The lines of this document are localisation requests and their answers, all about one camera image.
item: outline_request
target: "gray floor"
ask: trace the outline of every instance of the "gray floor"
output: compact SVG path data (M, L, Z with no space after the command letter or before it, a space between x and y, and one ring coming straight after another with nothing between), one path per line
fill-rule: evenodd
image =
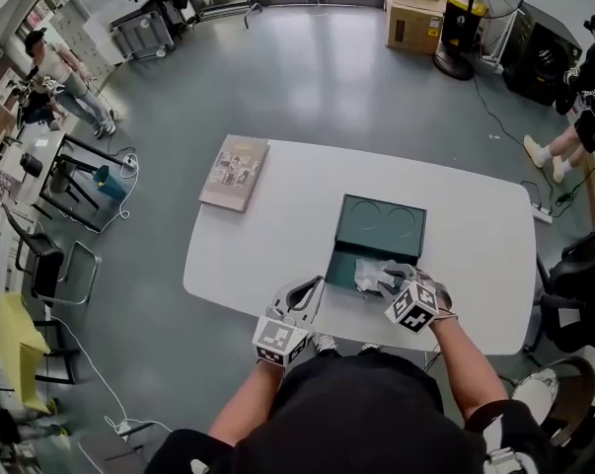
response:
M91 303L56 306L54 312L77 334L128 417L206 431L254 363L249 345L256 319L191 296L182 283L198 194L226 134L373 151L516 183L534 181L547 203L539 172L487 115L475 84L444 76L430 57L387 49L385 20L372 9L266 9L251 16L248 31L241 17L203 23L165 59L126 64L112 76L105 94L122 122L111 150L132 145L140 160L130 218L99 237L58 215L45 225L63 244L79 238L104 260ZM519 139L532 133L549 142L566 126L553 109L508 92L498 76L480 76L479 87ZM93 141L88 128L77 133ZM573 172L567 183L580 180L581 173ZM85 202L79 208L92 212ZM104 219L114 206L101 210ZM589 229L581 191L553 226L536 223L544 261L557 261L561 248ZM341 350L351 353L356 346L343 343ZM558 355L547 346L542 352L545 359ZM422 354L406 355L423 362ZM532 369L520 355L492 362L515 377ZM121 421L113 396L83 355L76 372L80 384L52 386L51 393L66 403L77 436L103 430L103 415ZM447 414L459 420L443 366L436 363L431 373L444 391ZM147 434L148 455L164 436L158 428ZM72 461L76 471L86 470L79 451ZM54 472L52 464L45 472Z

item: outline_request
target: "dark green box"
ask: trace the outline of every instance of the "dark green box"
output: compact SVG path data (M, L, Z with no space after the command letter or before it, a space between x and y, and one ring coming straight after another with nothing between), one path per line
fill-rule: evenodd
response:
M360 258L417 265L425 224L424 209L346 195L326 282L356 289L354 273Z

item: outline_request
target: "teal object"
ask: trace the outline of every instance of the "teal object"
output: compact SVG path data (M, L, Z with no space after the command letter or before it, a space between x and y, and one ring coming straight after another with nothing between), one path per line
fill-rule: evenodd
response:
M93 180L98 187L98 191L108 195L115 200L124 200L126 198L126 190L118 183L109 173L109 166L104 165L98 169Z
M424 209L346 195L326 282L356 289L356 260L361 258L417 265L425 224Z

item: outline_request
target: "book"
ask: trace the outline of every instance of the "book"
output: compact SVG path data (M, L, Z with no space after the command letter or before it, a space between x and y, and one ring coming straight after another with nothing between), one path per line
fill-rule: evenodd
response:
M211 166L200 201L244 212L267 152L266 139L227 135Z

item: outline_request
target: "white sneaker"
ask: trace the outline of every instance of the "white sneaker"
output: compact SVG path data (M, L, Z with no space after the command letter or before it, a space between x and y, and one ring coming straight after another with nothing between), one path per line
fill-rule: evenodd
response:
M337 348L335 338L326 334L315 334L313 336L313 344L317 349L317 353L324 352L325 350L335 350Z
M372 343L363 343L363 346L360 347L360 350L362 352L366 351L366 350L376 350L376 351L380 351L382 348L381 345L379 344L372 344Z
M564 174L566 173L564 162L562 161L561 156L555 156L552 161L554 163L554 181L560 184L564 179Z
M534 165L536 165L539 169L542 169L543 165L545 165L545 162L540 159L542 149L541 146L530 135L525 135L525 138L523 139L523 145L525 146L527 154L530 155L530 158L534 162Z

